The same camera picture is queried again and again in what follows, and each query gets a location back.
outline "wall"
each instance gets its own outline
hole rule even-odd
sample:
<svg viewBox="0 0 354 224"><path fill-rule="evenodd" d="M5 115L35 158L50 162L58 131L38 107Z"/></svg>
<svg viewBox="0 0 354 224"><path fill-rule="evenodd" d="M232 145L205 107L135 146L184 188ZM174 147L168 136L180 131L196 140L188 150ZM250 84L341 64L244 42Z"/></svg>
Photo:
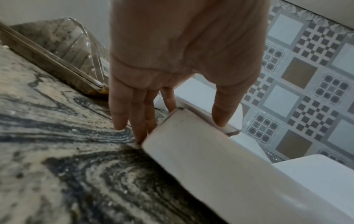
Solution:
<svg viewBox="0 0 354 224"><path fill-rule="evenodd" d="M81 22L103 45L108 46L108 2L109 0L0 0L0 20L14 25L70 16Z"/></svg>

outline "tiled floor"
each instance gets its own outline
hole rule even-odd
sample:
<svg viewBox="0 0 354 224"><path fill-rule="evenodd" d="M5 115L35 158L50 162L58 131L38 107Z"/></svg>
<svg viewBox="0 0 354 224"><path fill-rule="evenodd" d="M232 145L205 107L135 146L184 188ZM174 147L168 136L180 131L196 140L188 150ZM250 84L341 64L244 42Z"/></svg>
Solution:
<svg viewBox="0 0 354 224"><path fill-rule="evenodd" d="M354 168L354 31L280 0L268 22L242 131L274 162L322 154Z"/></svg>

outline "finger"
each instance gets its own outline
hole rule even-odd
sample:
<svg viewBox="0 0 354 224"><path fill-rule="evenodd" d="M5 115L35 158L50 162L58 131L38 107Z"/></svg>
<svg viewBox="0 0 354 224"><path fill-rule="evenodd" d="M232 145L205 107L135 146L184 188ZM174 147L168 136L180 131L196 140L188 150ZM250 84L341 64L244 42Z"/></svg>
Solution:
<svg viewBox="0 0 354 224"><path fill-rule="evenodd" d="M146 122L144 100L146 90L135 89L131 101L129 121L133 130L135 141L140 144L146 138Z"/></svg>
<svg viewBox="0 0 354 224"><path fill-rule="evenodd" d="M146 93L144 105L145 105L145 122L146 122L146 129L148 133L151 133L157 127L157 122L155 118L154 99L158 93L159 90L149 90Z"/></svg>
<svg viewBox="0 0 354 224"><path fill-rule="evenodd" d="M245 91L239 90L238 85L216 86L216 89L215 101L211 113L214 122L218 126L224 127L235 113Z"/></svg>
<svg viewBox="0 0 354 224"><path fill-rule="evenodd" d="M173 88L169 88L169 87L162 88L161 95L169 112L174 111L174 109L177 108L177 104L176 104L176 99L174 98Z"/></svg>
<svg viewBox="0 0 354 224"><path fill-rule="evenodd" d="M128 123L133 89L120 82L113 75L110 76L109 85L109 107L113 126L116 130L122 130Z"/></svg>

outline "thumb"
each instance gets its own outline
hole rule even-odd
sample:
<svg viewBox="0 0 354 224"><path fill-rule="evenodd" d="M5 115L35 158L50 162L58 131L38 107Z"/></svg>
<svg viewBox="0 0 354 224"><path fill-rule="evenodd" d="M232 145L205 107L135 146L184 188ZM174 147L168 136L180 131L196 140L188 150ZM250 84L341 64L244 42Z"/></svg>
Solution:
<svg viewBox="0 0 354 224"><path fill-rule="evenodd" d="M218 126L224 127L228 124L251 85L216 86L216 95L211 114Z"/></svg>

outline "label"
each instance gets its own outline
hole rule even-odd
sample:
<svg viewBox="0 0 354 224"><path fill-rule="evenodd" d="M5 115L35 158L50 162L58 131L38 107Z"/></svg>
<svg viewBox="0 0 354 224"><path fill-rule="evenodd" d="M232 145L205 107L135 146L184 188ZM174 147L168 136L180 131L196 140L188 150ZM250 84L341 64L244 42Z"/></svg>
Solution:
<svg viewBox="0 0 354 224"><path fill-rule="evenodd" d="M105 59L101 58L101 63L102 63L102 68L103 68L103 73L105 76L109 77L111 70L110 70L110 63L106 61Z"/></svg>

